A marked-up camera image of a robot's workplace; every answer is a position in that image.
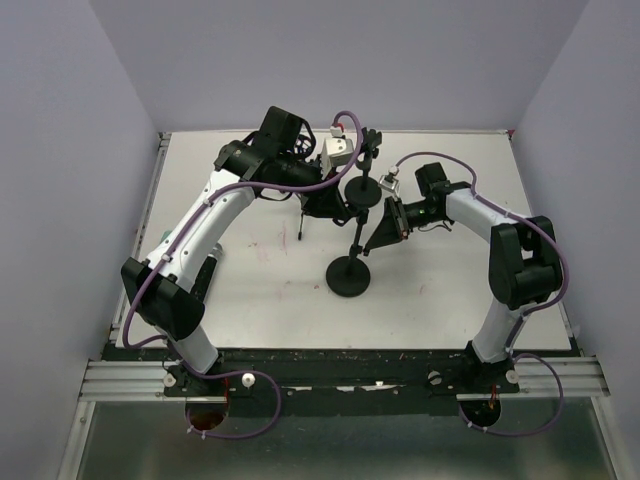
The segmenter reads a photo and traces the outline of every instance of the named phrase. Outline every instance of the cable connector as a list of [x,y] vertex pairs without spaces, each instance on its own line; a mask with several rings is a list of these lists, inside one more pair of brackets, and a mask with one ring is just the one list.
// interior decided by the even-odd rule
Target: cable connector
[[333,138],[342,138],[344,136],[344,129],[340,128],[338,125],[330,126],[329,133]]

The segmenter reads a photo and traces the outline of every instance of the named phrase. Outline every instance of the round stand base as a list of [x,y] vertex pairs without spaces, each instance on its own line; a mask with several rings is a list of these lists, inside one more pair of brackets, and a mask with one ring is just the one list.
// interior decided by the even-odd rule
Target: round stand base
[[369,287],[371,273],[359,258],[338,257],[327,267],[326,279],[333,293],[341,297],[357,297]]
[[356,177],[349,180],[349,183],[344,187],[344,197],[357,207],[371,208],[377,205],[382,198],[382,190],[374,179]]

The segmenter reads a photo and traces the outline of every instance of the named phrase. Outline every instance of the black wire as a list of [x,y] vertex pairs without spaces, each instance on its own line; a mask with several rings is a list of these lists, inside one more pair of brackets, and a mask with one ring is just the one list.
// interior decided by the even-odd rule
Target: black wire
[[[309,125],[309,122],[307,122],[304,118],[302,118],[301,120],[302,125],[304,125],[304,128],[307,130],[309,136],[307,137],[306,135],[298,135],[297,142],[299,143],[297,143],[297,145],[294,147],[294,150],[296,150],[294,158],[296,160],[304,160],[305,158],[308,158],[316,149],[316,136],[311,130],[311,125]],[[304,147],[306,141],[309,142],[309,146],[306,148],[302,148]]]
[[444,228],[447,232],[451,232],[451,227],[449,225],[447,225],[446,223],[444,223],[444,221],[442,223],[439,223],[438,225],[435,225],[431,228],[424,228],[424,227],[418,227],[418,231],[419,232],[431,232],[433,230],[435,230],[436,228]]
[[262,195],[262,193],[258,194],[258,198],[261,198],[262,200],[269,200],[270,202],[285,202],[289,200],[292,196],[293,196],[292,192],[287,193],[282,198],[271,198],[271,197],[265,197],[264,195]]

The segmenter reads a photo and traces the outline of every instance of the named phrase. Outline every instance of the black stand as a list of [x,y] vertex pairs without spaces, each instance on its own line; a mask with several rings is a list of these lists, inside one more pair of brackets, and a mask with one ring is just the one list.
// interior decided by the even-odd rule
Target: black stand
[[357,209],[357,228],[353,244],[349,248],[349,256],[338,257],[327,267],[327,285],[332,292],[341,297],[357,297],[363,294],[371,283],[369,267],[358,258],[362,253],[360,236],[362,227],[369,219],[369,208],[375,206],[382,198],[382,190],[378,183],[369,178],[371,162],[378,156],[378,146],[382,142],[382,134],[375,130],[363,129],[365,143],[362,152],[365,156],[357,167],[362,176],[353,178],[344,189],[344,196],[350,207]]
[[349,248],[349,256],[338,257],[327,267],[327,285],[332,292],[341,297],[357,297],[363,294],[371,283],[369,267],[358,258],[358,254],[362,252],[362,247],[359,245],[360,235],[362,235],[362,227],[367,223],[368,217],[368,209],[362,210],[358,214],[358,227],[353,244]]
[[371,208],[382,198],[378,182],[369,178],[369,169],[362,171],[361,177],[352,178],[344,187],[344,196],[351,205],[358,208]]

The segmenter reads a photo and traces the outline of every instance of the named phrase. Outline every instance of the white connector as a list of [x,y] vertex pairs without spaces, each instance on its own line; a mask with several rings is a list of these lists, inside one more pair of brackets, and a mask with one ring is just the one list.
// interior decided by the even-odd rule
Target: white connector
[[334,127],[333,125],[329,127],[329,133],[333,138],[341,138],[344,136],[342,129],[340,127]]
[[396,178],[398,175],[398,167],[395,165],[389,169],[389,173],[380,177],[378,185],[386,192],[389,192],[394,199],[400,197],[400,181]]
[[326,176],[333,168],[346,165],[352,155],[353,141],[350,138],[343,138],[342,136],[325,138],[322,144],[322,152],[320,153],[323,174]]

